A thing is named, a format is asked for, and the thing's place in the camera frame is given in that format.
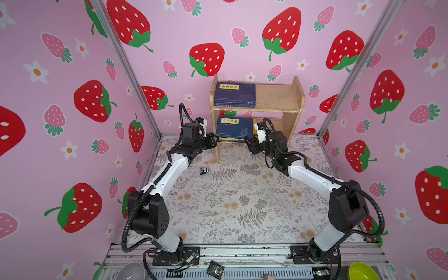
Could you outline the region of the navy book yellow label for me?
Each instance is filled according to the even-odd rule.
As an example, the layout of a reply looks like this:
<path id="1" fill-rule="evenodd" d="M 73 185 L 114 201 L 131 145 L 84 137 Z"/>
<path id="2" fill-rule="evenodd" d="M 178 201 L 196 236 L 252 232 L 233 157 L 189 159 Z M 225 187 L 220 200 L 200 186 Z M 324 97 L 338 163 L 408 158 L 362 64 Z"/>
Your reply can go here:
<path id="1" fill-rule="evenodd" d="M 239 107 L 239 108 L 256 108 L 256 103 L 253 102 L 218 102 L 213 103 L 214 107 Z"/>

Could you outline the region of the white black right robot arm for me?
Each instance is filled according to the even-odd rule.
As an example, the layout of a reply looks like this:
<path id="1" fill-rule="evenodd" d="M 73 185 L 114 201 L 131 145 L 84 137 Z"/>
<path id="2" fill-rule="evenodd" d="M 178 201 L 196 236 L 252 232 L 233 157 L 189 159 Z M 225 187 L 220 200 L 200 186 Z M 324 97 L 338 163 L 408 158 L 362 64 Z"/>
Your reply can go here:
<path id="1" fill-rule="evenodd" d="M 344 182 L 308 165 L 306 156 L 289 152 L 282 132 L 271 132 L 265 138 L 246 138 L 249 151 L 262 153 L 269 168 L 304 183 L 329 201 L 328 223 L 309 242 L 306 256 L 314 263 L 322 262 L 335 247 L 353 234 L 353 229 L 369 216 L 366 198 L 353 180 Z"/>

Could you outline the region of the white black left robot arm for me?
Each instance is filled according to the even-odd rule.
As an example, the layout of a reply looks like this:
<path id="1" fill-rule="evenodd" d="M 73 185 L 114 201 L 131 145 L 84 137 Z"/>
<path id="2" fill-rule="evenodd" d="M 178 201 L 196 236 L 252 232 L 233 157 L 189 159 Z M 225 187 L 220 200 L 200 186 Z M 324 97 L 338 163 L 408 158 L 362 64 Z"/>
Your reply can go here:
<path id="1" fill-rule="evenodd" d="M 207 149 L 214 149 L 218 137 L 207 134 L 207 121 L 197 118 L 181 125 L 175 145 L 166 152 L 168 160 L 150 183 L 128 197 L 129 213 L 121 240 L 123 252 L 129 253 L 145 242 L 151 242 L 167 253 L 182 252 L 181 237 L 170 229 L 165 196 L 192 161 Z"/>

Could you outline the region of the Kuromi toy figurine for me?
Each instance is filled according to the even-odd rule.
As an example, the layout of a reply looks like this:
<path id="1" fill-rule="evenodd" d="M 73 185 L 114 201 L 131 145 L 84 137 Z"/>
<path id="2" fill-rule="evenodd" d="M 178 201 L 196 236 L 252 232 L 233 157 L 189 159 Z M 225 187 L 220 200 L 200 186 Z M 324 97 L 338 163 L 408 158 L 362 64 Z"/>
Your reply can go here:
<path id="1" fill-rule="evenodd" d="M 200 175 L 204 175 L 210 172 L 210 168 L 199 168 Z"/>

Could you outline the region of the wooden two-tier shelf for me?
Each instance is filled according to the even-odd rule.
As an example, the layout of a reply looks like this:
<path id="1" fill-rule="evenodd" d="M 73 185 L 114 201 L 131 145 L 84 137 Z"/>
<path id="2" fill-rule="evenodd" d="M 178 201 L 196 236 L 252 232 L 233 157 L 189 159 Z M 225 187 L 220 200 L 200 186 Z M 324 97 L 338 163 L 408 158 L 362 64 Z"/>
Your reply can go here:
<path id="1" fill-rule="evenodd" d="M 290 145 L 295 129 L 305 106 L 305 94 L 297 76 L 291 85 L 257 84 L 255 86 L 256 106 L 245 107 L 217 107 L 214 105 L 218 76 L 213 76 L 210 91 L 210 108 L 213 133 L 217 133 L 218 118 L 221 111 L 252 111 L 282 113 L 281 119 L 273 119 L 272 123 L 277 131 L 282 131 Z"/>

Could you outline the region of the small black electronic module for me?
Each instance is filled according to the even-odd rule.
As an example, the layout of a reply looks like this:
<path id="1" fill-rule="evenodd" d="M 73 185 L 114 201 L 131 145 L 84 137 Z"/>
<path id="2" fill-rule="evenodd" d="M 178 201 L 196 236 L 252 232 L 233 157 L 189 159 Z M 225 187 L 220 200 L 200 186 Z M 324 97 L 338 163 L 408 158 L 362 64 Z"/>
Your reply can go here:
<path id="1" fill-rule="evenodd" d="M 211 276 L 211 277 L 213 277 L 213 278 L 215 278 L 217 280 L 221 280 L 222 277 L 224 276 L 224 270 L 225 270 L 224 266 L 218 264 L 215 261 L 210 261 L 210 264 L 209 264 L 209 266 L 207 268 L 206 273 L 209 276 Z"/>

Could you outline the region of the grey bowl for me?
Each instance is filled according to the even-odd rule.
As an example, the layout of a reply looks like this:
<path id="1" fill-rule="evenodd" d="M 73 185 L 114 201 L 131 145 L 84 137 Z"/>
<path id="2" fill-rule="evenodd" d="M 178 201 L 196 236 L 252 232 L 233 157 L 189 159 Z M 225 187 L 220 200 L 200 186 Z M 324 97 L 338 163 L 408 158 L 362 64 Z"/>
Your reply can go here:
<path id="1" fill-rule="evenodd" d="M 125 265 L 115 277 L 115 280 L 146 280 L 147 272 L 144 266 L 138 262 Z"/>

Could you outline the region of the lime green bowl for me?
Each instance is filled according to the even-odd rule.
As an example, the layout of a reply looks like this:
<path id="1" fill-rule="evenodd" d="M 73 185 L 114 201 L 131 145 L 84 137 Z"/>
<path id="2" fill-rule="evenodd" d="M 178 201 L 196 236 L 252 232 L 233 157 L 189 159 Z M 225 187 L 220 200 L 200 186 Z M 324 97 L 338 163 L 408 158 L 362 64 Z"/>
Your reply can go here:
<path id="1" fill-rule="evenodd" d="M 363 262 L 354 262 L 348 269 L 349 280 L 380 280 L 373 268 Z"/>

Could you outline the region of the left aluminium corner post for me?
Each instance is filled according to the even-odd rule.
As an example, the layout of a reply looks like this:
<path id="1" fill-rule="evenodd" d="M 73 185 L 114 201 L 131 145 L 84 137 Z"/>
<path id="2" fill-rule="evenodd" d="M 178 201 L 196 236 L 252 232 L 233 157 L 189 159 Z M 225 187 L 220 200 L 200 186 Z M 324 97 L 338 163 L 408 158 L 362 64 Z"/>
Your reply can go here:
<path id="1" fill-rule="evenodd" d="M 161 137 L 161 132 L 151 114 L 151 106 L 148 104 L 144 92 L 137 81 L 137 77 L 131 67 L 123 46 L 133 48 L 146 48 L 151 40 L 152 29 L 146 16 L 129 1 L 92 1 L 96 10 L 99 23 L 102 25 L 113 49 L 120 61 L 124 73 L 136 95 L 142 111 L 151 125 L 156 138 Z"/>

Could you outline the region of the aluminium corner post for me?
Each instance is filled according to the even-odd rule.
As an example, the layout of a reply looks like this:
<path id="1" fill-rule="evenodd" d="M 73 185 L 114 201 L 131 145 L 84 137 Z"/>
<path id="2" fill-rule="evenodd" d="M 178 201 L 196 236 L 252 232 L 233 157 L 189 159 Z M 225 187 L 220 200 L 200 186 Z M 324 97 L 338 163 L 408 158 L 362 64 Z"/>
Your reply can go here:
<path id="1" fill-rule="evenodd" d="M 323 140 L 324 133 L 327 131 L 332 120 L 343 105 L 344 99 L 346 98 L 347 94 L 355 85 L 358 75 L 364 70 L 369 56 L 381 42 L 383 35 L 387 31 L 389 25 L 392 23 L 402 3 L 403 2 L 399 0 L 392 0 L 388 1 L 387 5 L 385 6 L 379 20 L 372 30 L 370 37 L 365 43 L 365 47 L 360 54 L 360 58 L 358 58 L 355 66 L 351 70 L 351 73 L 348 75 L 348 78 L 346 79 L 341 90 L 338 93 L 338 97 L 336 98 L 336 101 L 334 102 L 329 115 L 325 119 L 325 122 L 323 123 L 320 131 L 317 133 L 318 139 L 320 141 Z"/>
<path id="2" fill-rule="evenodd" d="M 151 125 L 156 138 L 161 137 L 161 132 L 151 114 L 151 106 L 148 104 L 144 92 L 137 81 L 137 77 L 131 67 L 123 46 L 133 48 L 146 48 L 151 40 L 152 29 L 146 16 L 129 1 L 92 1 L 96 10 L 99 23 L 102 25 L 113 49 L 120 61 L 124 73 L 136 95 L 142 111 Z"/>

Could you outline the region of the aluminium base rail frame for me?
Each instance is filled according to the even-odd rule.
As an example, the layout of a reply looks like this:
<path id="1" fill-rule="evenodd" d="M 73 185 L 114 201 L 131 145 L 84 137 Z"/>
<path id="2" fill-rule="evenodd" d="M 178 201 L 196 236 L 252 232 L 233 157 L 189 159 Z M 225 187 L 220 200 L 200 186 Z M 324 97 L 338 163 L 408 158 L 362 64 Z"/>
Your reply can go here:
<path id="1" fill-rule="evenodd" d="M 152 258 L 154 246 L 141 246 L 131 253 L 123 253 L 112 246 L 99 279 L 115 280 L 119 271 L 129 263 L 140 263 L 147 272 L 147 280 L 216 280 L 207 274 L 210 261 L 225 267 L 222 280 L 347 280 L 348 269 L 356 262 L 365 263 L 381 280 L 396 280 L 398 276 L 383 250 L 375 243 L 344 243 L 318 264 L 305 257 L 302 244 L 246 244 L 246 245 L 186 245 L 187 256 L 197 251 L 199 258 L 180 273 L 179 265 Z"/>

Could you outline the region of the right aluminium corner post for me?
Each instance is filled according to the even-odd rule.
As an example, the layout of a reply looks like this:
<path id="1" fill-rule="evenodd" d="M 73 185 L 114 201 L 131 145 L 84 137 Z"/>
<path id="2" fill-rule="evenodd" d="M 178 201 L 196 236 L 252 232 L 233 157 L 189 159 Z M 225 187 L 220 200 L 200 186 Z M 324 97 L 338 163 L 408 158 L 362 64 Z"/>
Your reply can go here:
<path id="1" fill-rule="evenodd" d="M 372 30 L 370 37 L 365 43 L 365 47 L 360 54 L 360 58 L 358 58 L 355 66 L 351 70 L 351 73 L 348 75 L 348 78 L 346 79 L 341 90 L 338 93 L 338 97 L 336 98 L 336 101 L 334 102 L 329 115 L 325 119 L 325 122 L 323 123 L 320 131 L 317 133 L 318 139 L 320 141 L 323 140 L 324 133 L 327 131 L 332 120 L 343 105 L 344 99 L 346 98 L 347 94 L 355 85 L 358 75 L 364 70 L 369 56 L 381 42 L 383 35 L 387 31 L 389 25 L 392 23 L 402 3 L 403 2 L 399 0 L 392 0 L 388 1 L 387 5 L 385 6 L 379 20 Z"/>

